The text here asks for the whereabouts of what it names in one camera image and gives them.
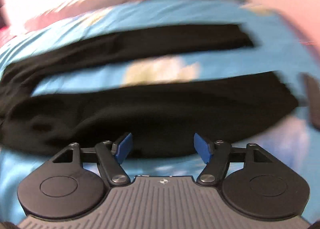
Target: black cloth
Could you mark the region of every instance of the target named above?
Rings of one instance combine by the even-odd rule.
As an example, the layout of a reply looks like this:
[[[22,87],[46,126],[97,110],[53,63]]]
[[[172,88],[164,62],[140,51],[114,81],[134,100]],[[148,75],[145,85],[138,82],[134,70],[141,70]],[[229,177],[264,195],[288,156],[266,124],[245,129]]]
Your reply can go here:
[[[265,131],[298,102],[272,72],[25,99],[2,125],[2,143],[53,155],[71,142],[93,147],[131,132],[132,156],[195,153],[194,133],[235,142]]]
[[[53,155],[71,142],[91,147],[134,137],[133,156],[194,153],[195,132],[235,142],[289,114],[297,100],[273,73],[30,98],[44,77],[107,63],[182,52],[253,47],[237,25],[178,25],[82,40],[7,66],[0,81],[1,143]]]
[[[238,25],[176,25],[110,33],[9,64],[0,81],[0,118],[53,74],[182,52],[253,47]]]
[[[308,229],[320,229],[320,221],[315,222]]]

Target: blue bedsheet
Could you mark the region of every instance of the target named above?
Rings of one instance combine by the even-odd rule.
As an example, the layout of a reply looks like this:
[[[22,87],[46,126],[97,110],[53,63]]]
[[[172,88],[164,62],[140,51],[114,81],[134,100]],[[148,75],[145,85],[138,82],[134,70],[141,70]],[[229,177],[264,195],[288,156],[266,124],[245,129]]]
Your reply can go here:
[[[44,79],[33,95],[47,93],[92,92],[134,85],[141,82],[218,79],[266,71],[279,71],[279,77],[297,97],[304,96],[298,79],[309,72],[320,80],[319,60],[300,44],[297,36],[278,15],[257,15],[232,2],[221,0],[150,0],[140,4],[124,4],[66,19],[44,30],[13,39],[0,49],[1,72],[12,61],[34,56],[70,42],[118,30],[128,30],[177,23],[241,23],[260,44],[256,49],[194,52],[105,65],[65,73]],[[308,125],[306,107],[269,131],[247,141],[256,142],[301,174],[309,183],[311,196],[303,217],[310,222],[320,218],[320,133]],[[0,220],[18,223],[24,217],[16,196],[19,182],[45,161],[2,149],[0,152]],[[173,159],[138,159],[123,163],[131,178],[134,175],[196,177],[203,169],[198,155]],[[97,172],[94,165],[86,168]],[[232,172],[241,168],[233,164]]]

